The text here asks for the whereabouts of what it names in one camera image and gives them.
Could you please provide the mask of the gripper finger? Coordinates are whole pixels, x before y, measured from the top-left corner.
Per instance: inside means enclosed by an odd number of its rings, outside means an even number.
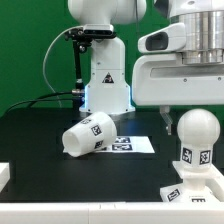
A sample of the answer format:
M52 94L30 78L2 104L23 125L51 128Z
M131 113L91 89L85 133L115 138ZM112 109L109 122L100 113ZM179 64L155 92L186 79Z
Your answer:
M170 107L163 105L160 107L160 115L166 123L166 131L168 135L172 134L172 118L170 116Z

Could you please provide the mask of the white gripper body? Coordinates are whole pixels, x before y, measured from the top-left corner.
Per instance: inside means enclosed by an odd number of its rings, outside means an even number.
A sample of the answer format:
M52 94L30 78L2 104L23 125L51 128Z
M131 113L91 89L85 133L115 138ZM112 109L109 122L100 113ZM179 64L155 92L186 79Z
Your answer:
M139 106L224 104L224 48L187 50L186 25L174 23L138 40L132 99Z

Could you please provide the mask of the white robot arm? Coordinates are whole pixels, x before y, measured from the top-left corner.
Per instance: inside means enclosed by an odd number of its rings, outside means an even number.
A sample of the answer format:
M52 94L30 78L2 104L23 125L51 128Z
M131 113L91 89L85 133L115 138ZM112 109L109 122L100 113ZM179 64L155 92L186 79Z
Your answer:
M79 22L67 32L75 52L92 50L83 112L158 106L171 126L172 106L224 104L224 0L68 0L68 9ZM131 23L142 56L127 85L114 27Z

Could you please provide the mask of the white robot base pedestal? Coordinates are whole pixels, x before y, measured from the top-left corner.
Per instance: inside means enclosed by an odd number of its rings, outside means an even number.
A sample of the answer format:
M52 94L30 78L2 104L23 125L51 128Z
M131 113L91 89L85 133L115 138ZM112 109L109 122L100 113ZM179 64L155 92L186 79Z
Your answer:
M91 78L85 86L81 112L120 115L133 112L130 86L125 80L125 45L117 37L94 40L91 46Z

